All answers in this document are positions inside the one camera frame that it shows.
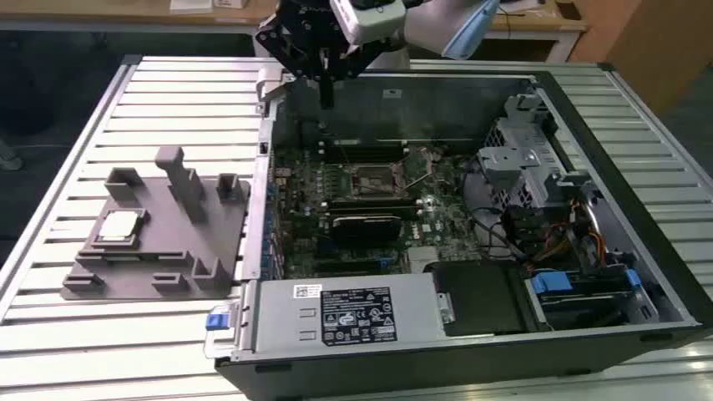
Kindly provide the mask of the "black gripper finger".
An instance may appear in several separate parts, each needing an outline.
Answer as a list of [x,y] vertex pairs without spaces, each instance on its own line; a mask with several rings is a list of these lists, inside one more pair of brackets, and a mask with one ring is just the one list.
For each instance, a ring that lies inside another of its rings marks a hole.
[[326,65],[319,74],[321,109],[334,107],[335,82],[354,79],[383,51],[383,39],[358,45],[351,50],[346,43],[330,44],[326,47]]
[[271,15],[261,23],[254,38],[295,78],[310,83],[319,99],[322,60],[317,28],[315,15]]

